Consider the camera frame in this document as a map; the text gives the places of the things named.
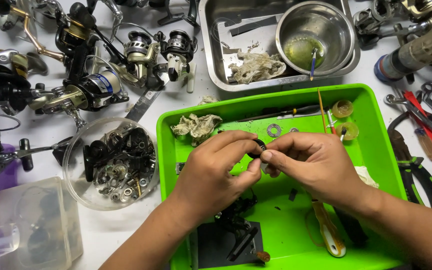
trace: small gear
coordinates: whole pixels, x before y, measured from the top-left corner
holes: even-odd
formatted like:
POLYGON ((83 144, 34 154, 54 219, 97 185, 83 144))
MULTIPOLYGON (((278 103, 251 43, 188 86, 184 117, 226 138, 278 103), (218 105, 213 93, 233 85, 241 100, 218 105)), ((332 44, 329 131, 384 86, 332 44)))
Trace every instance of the small gear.
POLYGON ((118 179, 123 179, 124 175, 126 175, 128 173, 128 166, 126 164, 114 165, 111 172, 118 179))

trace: cloth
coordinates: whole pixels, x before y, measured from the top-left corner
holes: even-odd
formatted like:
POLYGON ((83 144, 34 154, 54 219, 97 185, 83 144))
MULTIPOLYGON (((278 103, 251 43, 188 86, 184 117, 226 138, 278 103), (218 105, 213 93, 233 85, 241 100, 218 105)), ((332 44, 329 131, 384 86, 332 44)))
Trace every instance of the cloth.
POLYGON ((208 104, 208 103, 214 103, 214 102, 218 102, 219 99, 217 99, 214 96, 210 96, 210 95, 203 95, 202 96, 202 100, 201 102, 198 103, 198 105, 203 105, 203 104, 208 104))
POLYGON ((281 61, 280 55, 269 56, 264 53, 247 53, 241 49, 237 52, 243 58, 243 65, 230 64, 228 68, 234 72, 234 79, 239 84, 248 84, 254 81, 263 81, 283 74, 286 64, 281 61))
POLYGON ((357 175, 359 175, 359 178, 368 186, 379 188, 379 184, 376 183, 371 176, 369 175, 368 168, 364 166, 354 166, 354 169, 356 169, 357 175))
POLYGON ((190 114, 189 119, 181 116, 179 124, 172 126, 171 130, 176 135, 186 135, 189 133, 192 137, 191 145, 196 147, 206 141, 215 127, 223 122, 218 115, 208 114, 201 117, 190 114))

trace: white table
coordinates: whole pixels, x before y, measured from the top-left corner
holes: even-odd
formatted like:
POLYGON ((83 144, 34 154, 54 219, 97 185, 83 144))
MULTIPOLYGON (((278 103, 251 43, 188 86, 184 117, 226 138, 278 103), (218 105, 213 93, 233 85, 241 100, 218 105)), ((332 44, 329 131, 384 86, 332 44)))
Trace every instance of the white table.
MULTIPOLYGON (((70 0, 59 1, 63 9, 68 12, 69 7, 73 3, 70 0)), ((354 14, 356 11, 366 8, 370 1, 354 1, 350 0, 350 8, 354 14)), ((171 7, 177 12, 187 13, 188 4, 183 0, 171 1, 171 7)), ((156 122, 159 116, 167 111, 178 110, 195 106, 203 95, 211 95, 217 97, 219 100, 235 99, 248 95, 256 95, 262 93, 269 93, 276 91, 275 89, 259 89, 248 92, 230 93, 219 90, 209 79, 206 58, 201 48, 204 47, 201 31, 194 29, 185 21, 178 21, 163 27, 159 27, 157 20, 163 16, 164 13, 154 9, 145 7, 143 10, 139 8, 122 8, 124 12, 124 22, 133 22, 146 27, 150 32, 156 33, 158 30, 163 31, 166 35, 171 30, 181 29, 190 35, 195 35, 199 41, 199 49, 194 55, 194 63, 197 64, 196 83, 194 93, 186 93, 185 87, 181 87, 180 83, 168 83, 163 93, 159 95, 153 105, 148 109, 147 113, 143 116, 140 124, 143 125, 153 134, 156 133, 156 122)), ((99 2, 94 15, 97 19, 97 25, 109 37, 110 28, 112 25, 112 13, 102 3, 99 2)), ((58 51, 54 44, 54 35, 56 26, 54 21, 45 20, 46 28, 37 27, 37 36, 41 44, 44 44, 49 50, 58 51)), ((126 33, 128 28, 123 28, 119 37, 123 41, 127 40, 126 33)), ((24 35, 18 30, 12 30, 7 33, 0 31, 0 49, 17 49, 21 53, 33 52, 32 44, 16 38, 17 35, 24 35)), ((393 94, 391 87, 378 81, 373 73, 373 66, 375 62, 383 54, 387 54, 398 46, 398 41, 395 37, 384 38, 380 40, 375 48, 362 51, 361 59, 357 68, 344 77, 337 77, 324 80, 316 80, 313 82, 299 83, 294 85, 294 89, 304 89, 312 87, 363 83, 367 84, 373 89, 380 110, 386 126, 395 119, 401 111, 394 107, 389 107, 384 103, 384 97, 387 94, 393 94)), ((65 70, 61 63, 49 57, 43 59, 48 64, 50 71, 49 75, 42 77, 39 75, 32 75, 29 81, 34 86, 36 83, 43 82, 46 89, 60 86, 62 80, 65 78, 65 70)), ((412 85, 407 85, 406 80, 400 80, 397 84, 400 89, 408 89, 416 91, 420 88, 421 84, 427 81, 432 82, 432 67, 427 67, 420 70, 415 74, 416 82, 412 85)), ((126 115, 125 110, 130 104, 135 103, 143 89, 130 89, 126 88, 129 92, 130 100, 127 103, 112 105, 100 112, 86 112, 81 111, 81 116, 87 121, 93 121, 102 117, 126 115)), ((431 111, 425 104, 423 108, 431 111)), ((73 136, 76 128, 72 119, 66 114, 59 115, 43 115, 36 116, 30 109, 25 109, 16 116, 21 120, 22 125, 16 130, 3 132, 1 140, 3 143, 18 145, 21 138, 28 138, 31 142, 31 147, 42 147, 54 144, 64 138, 73 136)), ((406 143, 408 144, 411 154, 414 156, 426 157, 421 149, 415 134, 412 132, 414 127, 409 120, 404 121, 398 127, 398 130, 403 134, 406 143)), ((30 172, 24 172, 22 168, 18 171, 19 184, 27 182, 38 181, 52 176, 63 177, 62 169, 57 164, 51 152, 43 152, 33 155, 34 169, 30 172)), ((425 168, 432 174, 432 162, 429 159, 423 161, 425 168)), ((420 191, 423 200, 427 201, 427 197, 422 190, 422 187, 416 181, 416 186, 420 191)), ((153 190, 146 198, 142 199, 139 203, 130 205, 127 208, 101 212, 88 209, 82 205, 79 206, 79 216, 81 221, 81 234, 84 248, 84 254, 73 262, 72 269, 97 269, 107 258, 114 252, 147 218, 149 213, 161 203, 161 195, 159 186, 153 190)))

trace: hand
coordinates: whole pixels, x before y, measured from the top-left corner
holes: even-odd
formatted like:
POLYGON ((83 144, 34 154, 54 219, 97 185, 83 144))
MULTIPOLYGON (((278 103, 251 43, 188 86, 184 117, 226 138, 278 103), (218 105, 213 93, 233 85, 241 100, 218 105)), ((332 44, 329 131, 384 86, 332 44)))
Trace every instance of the hand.
POLYGON ((183 226, 195 227, 233 203, 261 178, 261 160, 254 159, 239 176, 230 171, 246 153, 261 153, 254 133, 231 130, 204 141, 189 155, 168 200, 183 226))
POLYGON ((359 178, 339 138, 334 134, 290 132, 266 145, 261 160, 266 172, 281 172, 299 181, 313 197, 333 206, 361 202, 369 187, 359 178))

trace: green plastic tray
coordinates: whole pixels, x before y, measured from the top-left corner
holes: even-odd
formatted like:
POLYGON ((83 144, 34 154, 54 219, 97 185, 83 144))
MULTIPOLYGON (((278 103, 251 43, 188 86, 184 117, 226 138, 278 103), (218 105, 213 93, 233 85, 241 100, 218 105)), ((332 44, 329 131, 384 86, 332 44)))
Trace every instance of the green plastic tray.
MULTIPOLYGON (((372 178, 380 184, 381 190, 407 200, 373 91, 364 84, 321 87, 320 91, 325 106, 330 106, 341 99, 353 102, 354 112, 346 119, 340 119, 336 123, 337 126, 345 121, 351 121, 359 128, 359 136, 356 139, 344 142, 353 164, 366 166, 372 178)), ((218 129, 241 129, 256 132, 261 140, 269 143, 273 139, 266 132, 269 124, 275 123, 281 126, 281 134, 287 133, 291 127, 297 127, 301 132, 324 132, 321 115, 284 120, 277 120, 274 117, 252 122, 237 123, 235 121, 259 115, 263 108, 287 106, 297 108, 308 103, 318 103, 316 88, 242 97, 170 111, 161 115, 156 127, 161 198, 164 200, 168 197, 177 181, 176 162, 185 162, 189 153, 194 149, 190 144, 189 136, 176 137, 171 132, 170 126, 178 124, 182 115, 186 117, 189 114, 219 115, 223 123, 217 127, 214 134, 218 129)), ((246 170, 250 160, 248 156, 245 156, 240 163, 234 166, 231 174, 238 175, 241 171, 246 170)), ((364 227, 364 224, 363 229, 369 236, 369 241, 364 248, 354 247, 333 208, 329 205, 325 207, 345 241, 346 255, 336 258, 328 253, 326 247, 316 246, 311 241, 304 222, 306 212, 312 208, 310 195, 286 175, 281 174, 278 178, 270 178, 263 174, 261 180, 254 185, 253 190, 258 196, 258 203, 245 218, 261 224, 264 250, 271 255, 271 261, 266 263, 265 269, 384 270, 403 264, 403 255, 394 245, 364 227), (288 200, 292 188, 298 191, 294 202, 288 200)), ((319 224, 314 215, 309 216, 308 224, 315 242, 323 243, 319 233, 319 224)), ((189 240, 181 244, 170 264, 172 270, 192 269, 189 240)), ((254 267, 256 265, 245 264, 218 267, 218 269, 236 270, 254 267)))

